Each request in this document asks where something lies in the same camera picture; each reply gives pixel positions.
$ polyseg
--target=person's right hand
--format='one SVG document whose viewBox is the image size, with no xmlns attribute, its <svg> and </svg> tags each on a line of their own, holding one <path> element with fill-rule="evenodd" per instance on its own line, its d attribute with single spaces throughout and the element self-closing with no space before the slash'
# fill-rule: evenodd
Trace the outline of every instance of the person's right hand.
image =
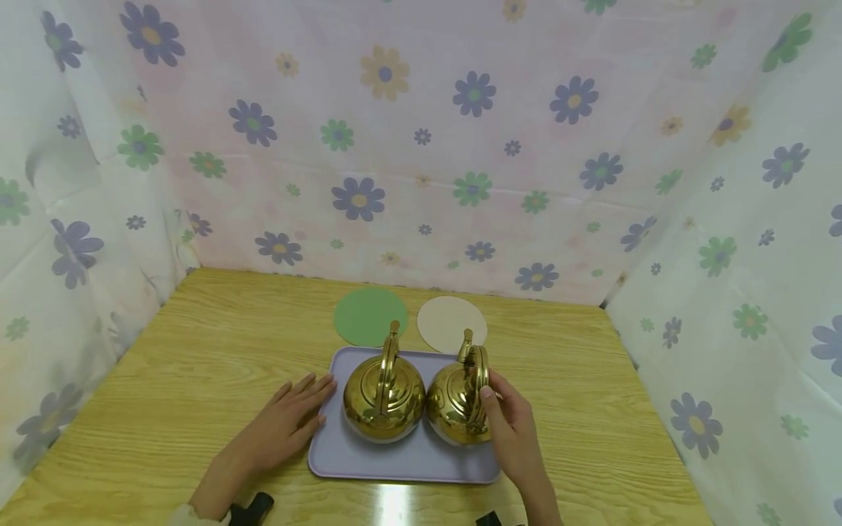
<svg viewBox="0 0 842 526">
<path fill-rule="evenodd" d="M 488 371 L 488 383 L 480 390 L 488 415 L 494 453 L 503 473 L 519 490 L 547 480 L 532 406 L 506 379 Z"/>
</svg>

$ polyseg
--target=wood grain surface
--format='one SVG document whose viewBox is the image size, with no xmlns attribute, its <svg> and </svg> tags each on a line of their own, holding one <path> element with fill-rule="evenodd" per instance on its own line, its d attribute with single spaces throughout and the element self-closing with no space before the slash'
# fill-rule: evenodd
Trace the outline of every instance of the wood grain surface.
<svg viewBox="0 0 842 526">
<path fill-rule="evenodd" d="M 345 345 L 333 306 L 360 284 L 203 268 L 192 273 L 0 512 L 2 524 L 165 524 L 211 458 L 286 380 L 327 372 Z M 409 309 L 401 348 L 430 350 L 415 314 L 443 293 L 392 288 Z M 492 366 L 532 402 L 568 526 L 710 524 L 608 316 L 595 307 L 461 295 L 488 322 Z M 316 478 L 302 454 L 253 482 L 265 524 L 472 526 L 491 486 Z"/>
</svg>

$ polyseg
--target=yellow flower print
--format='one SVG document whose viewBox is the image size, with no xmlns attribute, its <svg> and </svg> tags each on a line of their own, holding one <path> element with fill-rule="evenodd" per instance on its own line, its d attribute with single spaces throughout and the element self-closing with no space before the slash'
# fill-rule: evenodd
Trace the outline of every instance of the yellow flower print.
<svg viewBox="0 0 842 526">
<path fill-rule="evenodd" d="M 294 77 L 298 74 L 298 61 L 289 53 L 281 53 L 278 58 L 274 59 L 274 63 L 284 77 Z"/>
<path fill-rule="evenodd" d="M 401 62 L 401 56 L 396 49 L 384 51 L 383 48 L 374 46 L 374 56 L 364 56 L 360 59 L 363 67 L 363 74 L 360 82 L 365 86 L 371 86 L 371 94 L 374 98 L 383 98 L 386 95 L 391 101 L 397 99 L 398 93 L 406 93 L 409 84 L 406 77 L 409 76 L 409 65 Z"/>
<path fill-rule="evenodd" d="M 722 121 L 717 126 L 717 129 L 711 135 L 710 141 L 717 146 L 722 146 L 725 141 L 737 142 L 742 136 L 740 133 L 751 127 L 751 121 L 746 119 L 749 114 L 749 107 L 743 106 L 738 108 L 732 106 Z"/>
<path fill-rule="evenodd" d="M 681 126 L 683 125 L 684 123 L 681 122 L 680 117 L 666 119 L 661 125 L 661 135 L 666 135 L 667 137 L 675 135 L 679 132 L 679 130 L 681 130 Z"/>
<path fill-rule="evenodd" d="M 506 0 L 503 2 L 503 16 L 509 22 L 517 22 L 524 17 L 526 0 Z"/>
<path fill-rule="evenodd" d="M 394 252 L 386 252 L 380 256 L 380 261 L 384 265 L 394 266 L 401 262 L 401 257 Z"/>
</svg>

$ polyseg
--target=hand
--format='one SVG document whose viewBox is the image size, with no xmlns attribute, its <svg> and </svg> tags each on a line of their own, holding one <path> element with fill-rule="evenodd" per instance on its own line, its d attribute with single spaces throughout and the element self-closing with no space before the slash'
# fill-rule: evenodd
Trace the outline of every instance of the hand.
<svg viewBox="0 0 842 526">
<path fill-rule="evenodd" d="M 283 384 L 266 406 L 223 450 L 251 471 L 266 471 L 298 453 L 324 424 L 324 415 L 305 417 L 336 390 L 333 375 L 318 381 L 307 375 L 295 385 Z"/>
</svg>

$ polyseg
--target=flower pattern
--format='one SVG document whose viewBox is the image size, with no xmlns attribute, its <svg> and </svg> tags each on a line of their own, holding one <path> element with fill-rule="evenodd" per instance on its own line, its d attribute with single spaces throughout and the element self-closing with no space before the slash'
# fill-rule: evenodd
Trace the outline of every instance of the flower pattern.
<svg viewBox="0 0 842 526">
<path fill-rule="evenodd" d="M 212 153 L 206 151 L 202 153 L 197 151 L 191 158 L 193 163 L 193 171 L 201 173 L 208 179 L 221 178 L 223 173 L 228 173 L 225 168 L 225 162 L 214 157 Z"/>
<path fill-rule="evenodd" d="M 600 92 L 594 91 L 596 81 L 593 78 L 586 79 L 578 75 L 570 79 L 565 86 L 560 84 L 556 87 L 556 100 L 550 103 L 550 111 L 556 112 L 556 122 L 565 120 L 574 125 L 579 117 L 588 117 L 593 111 L 591 104 L 600 97 Z"/>
<path fill-rule="evenodd" d="M 491 194 L 488 192 L 491 188 L 491 180 L 485 172 L 468 172 L 464 179 L 458 178 L 453 184 L 456 186 L 453 197 L 459 199 L 461 206 L 477 206 L 480 201 L 491 199 Z"/>
<path fill-rule="evenodd" d="M 792 176 L 801 172 L 804 167 L 804 159 L 810 149 L 804 149 L 804 144 L 797 142 L 787 150 L 784 146 L 775 149 L 775 157 L 763 161 L 763 168 L 769 170 L 763 176 L 763 180 L 772 183 L 772 188 L 779 188 L 782 184 L 789 184 Z"/>
<path fill-rule="evenodd" d="M 286 263 L 291 267 L 296 265 L 296 261 L 301 261 L 304 256 L 300 254 L 301 245 L 290 241 L 290 237 L 284 233 L 273 234 L 272 232 L 264 232 L 263 237 L 255 237 L 254 242 L 260 247 L 258 254 L 261 256 L 270 256 L 273 263 Z"/>
<path fill-rule="evenodd" d="M 331 151 L 348 151 L 348 148 L 354 145 L 354 131 L 345 124 L 344 120 L 330 119 L 326 125 L 322 126 L 321 131 L 322 144 L 330 146 Z"/>
<path fill-rule="evenodd" d="M 59 438 L 61 428 L 76 417 L 75 406 L 82 400 L 82 394 L 75 384 L 67 384 L 61 392 L 44 396 L 40 414 L 27 418 L 15 430 L 24 440 L 15 448 L 13 457 L 21 460 L 48 449 Z"/>
<path fill-rule="evenodd" d="M 719 126 L 711 134 L 710 141 L 717 146 L 723 146 L 726 141 L 737 142 L 742 137 L 740 132 L 751 127 L 751 120 L 746 119 L 749 115 L 749 107 L 732 106 L 725 117 L 719 121 Z"/>
<path fill-rule="evenodd" d="M 67 275 L 64 285 L 75 289 L 77 283 L 86 284 L 88 276 L 85 269 L 96 264 L 97 259 L 91 252 L 101 250 L 105 243 L 98 237 L 87 237 L 91 227 L 84 221 L 74 221 L 65 230 L 64 223 L 58 219 L 51 221 L 56 229 L 53 247 L 61 256 L 53 262 L 52 271 L 56 276 Z"/>
<path fill-rule="evenodd" d="M 426 128 L 418 128 L 418 131 L 415 132 L 415 142 L 421 146 L 427 146 L 432 139 L 433 134 Z"/>
<path fill-rule="evenodd" d="M 728 268 L 731 264 L 731 256 L 736 251 L 737 245 L 733 237 L 726 237 L 724 241 L 718 237 L 712 237 L 708 240 L 707 247 L 699 249 L 699 255 L 702 257 L 699 265 L 707 269 L 708 278 L 718 276 L 723 268 Z"/>
<path fill-rule="evenodd" d="M 807 29 L 811 20 L 810 13 L 796 15 L 766 53 L 760 70 L 768 73 L 778 67 L 778 62 L 789 64 L 798 58 L 798 46 L 805 45 L 813 37 L 813 32 Z"/>
<path fill-rule="evenodd" d="M 76 139 L 82 133 L 82 127 L 79 126 L 79 121 L 70 115 L 60 117 L 56 128 L 61 131 L 63 136 L 70 137 L 71 139 Z"/>
<path fill-rule="evenodd" d="M 537 214 L 546 208 L 546 204 L 550 202 L 550 198 L 546 197 L 546 192 L 535 191 L 530 195 L 524 197 L 524 202 L 520 204 L 520 208 L 524 209 L 527 214 Z"/>
<path fill-rule="evenodd" d="M 157 64 L 160 58 L 167 66 L 178 64 L 176 56 L 184 56 L 184 46 L 176 39 L 179 29 L 172 22 L 163 22 L 161 14 L 152 5 L 143 6 L 143 12 L 132 2 L 123 4 L 126 14 L 120 15 L 123 27 L 129 32 L 126 37 L 131 47 L 143 50 L 143 56 L 150 64 Z"/>
<path fill-rule="evenodd" d="M 263 114 L 263 107 L 257 103 L 246 104 L 241 98 L 237 99 L 237 107 L 230 108 L 228 114 L 236 122 L 233 128 L 238 133 L 246 134 L 248 144 L 260 144 L 269 147 L 269 141 L 276 141 L 278 134 L 274 132 L 274 119 Z"/>
<path fill-rule="evenodd" d="M 817 325 L 813 327 L 813 337 L 821 342 L 813 345 L 810 353 L 820 360 L 831 360 L 830 371 L 842 376 L 842 316 L 834 316 L 833 328 Z"/>
<path fill-rule="evenodd" d="M 201 217 L 199 217 L 199 214 L 189 214 L 189 219 L 190 227 L 193 228 L 194 234 L 202 237 L 207 237 L 208 234 L 213 233 L 213 229 L 211 229 L 211 222 L 202 219 Z"/>
<path fill-rule="evenodd" d="M 140 168 L 148 172 L 150 166 L 158 162 L 158 156 L 163 155 L 163 148 L 158 144 L 157 135 L 147 132 L 141 125 L 133 125 L 129 130 L 120 132 L 123 143 L 117 146 L 117 153 L 125 155 L 125 165 L 129 168 Z"/>
<path fill-rule="evenodd" d="M 294 78 L 298 74 L 298 61 L 289 53 L 280 53 L 274 59 L 274 63 L 278 68 L 278 73 L 284 77 Z"/>
<path fill-rule="evenodd" d="M 643 238 L 649 235 L 649 230 L 658 222 L 658 219 L 652 215 L 646 219 L 643 224 L 634 223 L 629 226 L 629 233 L 620 238 L 620 243 L 626 245 L 625 252 L 631 252 L 637 245 L 643 241 Z"/>
<path fill-rule="evenodd" d="M 530 268 L 521 267 L 520 276 L 514 282 L 520 285 L 521 290 L 532 289 L 540 292 L 543 289 L 550 289 L 554 281 L 558 279 L 558 272 L 553 272 L 556 266 L 552 263 L 544 266 L 540 263 L 533 263 Z"/>
<path fill-rule="evenodd" d="M 600 153 L 596 159 L 586 161 L 584 172 L 579 174 L 579 178 L 584 181 L 584 188 L 600 191 L 606 184 L 616 183 L 617 174 L 623 171 L 623 165 L 618 164 L 619 162 L 620 156 L 609 158 L 607 152 Z"/>
<path fill-rule="evenodd" d="M 333 207 L 336 210 L 345 210 L 345 217 L 350 220 L 362 217 L 363 221 L 373 221 L 375 213 L 386 209 L 381 202 L 381 199 L 386 197 L 386 192 L 376 189 L 372 178 L 364 178 L 358 183 L 354 178 L 346 178 L 344 188 L 334 186 L 332 191 L 336 197 Z"/>
<path fill-rule="evenodd" d="M 11 223 L 20 225 L 20 218 L 29 215 L 29 196 L 20 190 L 14 179 L 0 178 L 0 226 Z"/>
<path fill-rule="evenodd" d="M 409 90 L 409 65 L 401 62 L 401 55 L 396 49 L 383 50 L 376 45 L 374 55 L 362 57 L 360 64 L 363 67 L 360 82 L 364 86 L 371 86 L 374 98 L 383 98 L 383 95 L 386 95 L 387 100 L 394 102 L 398 93 L 406 93 Z"/>
<path fill-rule="evenodd" d="M 734 327 L 740 330 L 740 336 L 750 337 L 753 340 L 766 334 L 766 316 L 760 312 L 757 306 L 743 303 L 743 306 L 734 311 Z"/>
<path fill-rule="evenodd" d="M 681 442 L 687 449 L 698 448 L 701 458 L 706 460 L 710 453 L 719 453 L 719 440 L 722 424 L 711 418 L 713 408 L 706 401 L 698 405 L 690 393 L 681 395 L 681 401 L 673 399 L 670 403 L 675 416 L 670 418 L 673 428 L 683 433 Z"/>
<path fill-rule="evenodd" d="M 468 245 L 465 255 L 471 261 L 482 263 L 486 259 L 493 258 L 496 251 L 497 249 L 492 247 L 491 243 L 478 241 L 476 245 Z"/>
<path fill-rule="evenodd" d="M 65 65 L 77 68 L 82 65 L 77 55 L 83 52 L 82 46 L 73 39 L 73 29 L 61 23 L 56 24 L 56 17 L 49 11 L 41 14 L 41 26 L 44 28 L 44 41 L 53 53 L 58 68 L 62 71 Z"/>
<path fill-rule="evenodd" d="M 673 348 L 679 342 L 681 333 L 681 320 L 673 316 L 673 319 L 663 325 L 663 345 L 666 348 Z"/>
<path fill-rule="evenodd" d="M 484 109 L 489 110 L 494 106 L 491 97 L 497 94 L 497 88 L 489 82 L 491 76 L 487 73 L 478 76 L 477 72 L 468 72 L 466 80 L 456 81 L 456 91 L 459 93 L 453 96 L 453 104 L 461 106 L 461 114 L 473 113 L 474 117 L 479 117 Z"/>
<path fill-rule="evenodd" d="M 509 22 L 517 22 L 524 17 L 526 0 L 505 0 L 503 2 L 503 16 Z"/>
</svg>

